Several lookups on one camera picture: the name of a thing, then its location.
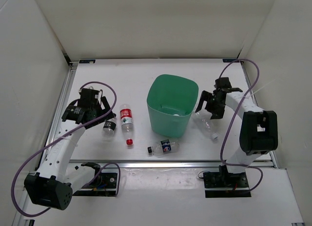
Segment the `clear unlabelled plastic bottle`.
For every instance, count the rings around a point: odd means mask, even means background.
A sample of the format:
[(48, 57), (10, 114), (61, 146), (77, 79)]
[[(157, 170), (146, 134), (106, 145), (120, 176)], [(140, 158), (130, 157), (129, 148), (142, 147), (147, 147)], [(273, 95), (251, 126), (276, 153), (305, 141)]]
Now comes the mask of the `clear unlabelled plastic bottle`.
[(218, 132), (214, 123), (211, 120), (211, 113), (204, 110), (194, 112), (192, 114), (193, 121), (200, 130), (200, 132), (206, 138), (209, 138), (213, 142), (218, 140)]

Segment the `small black label bottle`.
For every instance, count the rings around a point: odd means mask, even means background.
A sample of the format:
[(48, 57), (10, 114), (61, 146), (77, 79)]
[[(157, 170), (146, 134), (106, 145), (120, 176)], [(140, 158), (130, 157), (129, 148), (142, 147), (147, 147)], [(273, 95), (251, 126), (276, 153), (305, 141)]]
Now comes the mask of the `small black label bottle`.
[(102, 135), (105, 141), (111, 141), (114, 138), (117, 127), (116, 117), (106, 120), (102, 129)]

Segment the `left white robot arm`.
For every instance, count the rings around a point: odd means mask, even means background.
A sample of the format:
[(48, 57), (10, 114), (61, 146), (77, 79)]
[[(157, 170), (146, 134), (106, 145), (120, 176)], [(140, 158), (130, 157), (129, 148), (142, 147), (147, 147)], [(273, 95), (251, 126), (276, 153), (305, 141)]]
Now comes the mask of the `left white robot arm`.
[(99, 96), (100, 91), (89, 87), (79, 94), (80, 98), (72, 101), (61, 117), (61, 140), (51, 147), (36, 173), (25, 178), (24, 186), (36, 205), (65, 210), (78, 190), (102, 184), (100, 165), (96, 163), (83, 163), (66, 172), (83, 133), (114, 116), (106, 97)]

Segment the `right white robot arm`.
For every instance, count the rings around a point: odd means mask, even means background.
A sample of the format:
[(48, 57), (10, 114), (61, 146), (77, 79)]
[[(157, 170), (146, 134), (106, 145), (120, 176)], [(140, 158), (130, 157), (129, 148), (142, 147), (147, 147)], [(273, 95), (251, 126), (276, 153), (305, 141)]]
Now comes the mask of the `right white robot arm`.
[(229, 107), (234, 111), (233, 116), (241, 119), (238, 149), (227, 160), (220, 153), (226, 170), (219, 174), (219, 182), (230, 187), (237, 180), (236, 174), (245, 172), (254, 160), (277, 149), (277, 114), (254, 104), (240, 88), (231, 86), (228, 77), (215, 80), (214, 87), (212, 93), (202, 91), (195, 112), (205, 109), (211, 120), (219, 120)]

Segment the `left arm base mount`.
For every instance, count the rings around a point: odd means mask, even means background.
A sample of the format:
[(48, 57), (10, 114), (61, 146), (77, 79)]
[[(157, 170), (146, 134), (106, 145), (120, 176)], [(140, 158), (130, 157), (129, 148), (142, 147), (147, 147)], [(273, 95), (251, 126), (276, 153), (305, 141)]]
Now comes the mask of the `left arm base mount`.
[(119, 174), (115, 172), (102, 172), (97, 182), (76, 191), (74, 196), (84, 197), (115, 197), (117, 194)]

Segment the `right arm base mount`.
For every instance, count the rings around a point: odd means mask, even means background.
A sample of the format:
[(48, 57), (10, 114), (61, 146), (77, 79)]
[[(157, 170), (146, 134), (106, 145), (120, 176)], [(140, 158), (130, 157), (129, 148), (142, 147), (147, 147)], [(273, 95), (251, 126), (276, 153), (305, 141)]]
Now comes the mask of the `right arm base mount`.
[(249, 198), (251, 191), (245, 172), (201, 171), (197, 177), (204, 182), (205, 198)]

